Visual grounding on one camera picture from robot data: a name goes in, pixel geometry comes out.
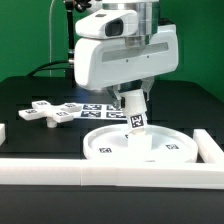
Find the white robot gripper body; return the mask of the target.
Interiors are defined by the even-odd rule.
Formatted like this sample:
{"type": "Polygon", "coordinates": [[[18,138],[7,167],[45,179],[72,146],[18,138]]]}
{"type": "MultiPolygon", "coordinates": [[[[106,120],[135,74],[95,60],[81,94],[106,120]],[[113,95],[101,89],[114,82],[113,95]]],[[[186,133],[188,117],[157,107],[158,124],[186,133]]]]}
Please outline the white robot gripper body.
{"type": "Polygon", "coordinates": [[[174,71],[179,61],[176,26],[158,27],[150,43],[127,48],[125,39],[81,38],[75,47],[78,85],[98,90],[174,71]]]}

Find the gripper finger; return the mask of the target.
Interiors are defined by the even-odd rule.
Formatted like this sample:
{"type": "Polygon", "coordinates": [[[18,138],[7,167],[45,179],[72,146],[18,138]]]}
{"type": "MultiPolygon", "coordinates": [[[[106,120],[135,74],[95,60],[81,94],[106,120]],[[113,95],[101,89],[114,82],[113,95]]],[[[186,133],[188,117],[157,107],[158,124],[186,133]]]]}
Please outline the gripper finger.
{"type": "Polygon", "coordinates": [[[150,91],[154,84],[154,78],[148,77],[142,79],[141,89],[143,92],[143,98],[145,101],[148,101],[150,99],[150,91]]]}
{"type": "Polygon", "coordinates": [[[125,106],[125,98],[119,92],[119,85],[110,86],[107,88],[108,93],[112,97],[113,106],[116,109],[122,109],[125,106]]]}

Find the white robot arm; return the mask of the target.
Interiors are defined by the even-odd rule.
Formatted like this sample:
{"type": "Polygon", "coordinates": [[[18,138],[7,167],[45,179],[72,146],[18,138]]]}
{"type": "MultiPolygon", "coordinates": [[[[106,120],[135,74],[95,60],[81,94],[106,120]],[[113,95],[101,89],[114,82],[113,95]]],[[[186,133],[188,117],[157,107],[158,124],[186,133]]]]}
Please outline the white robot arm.
{"type": "Polygon", "coordinates": [[[107,89],[117,108],[124,92],[149,92],[154,76],[178,66],[176,25],[160,17],[160,0],[101,0],[75,30],[75,81],[87,90],[107,89]]]}

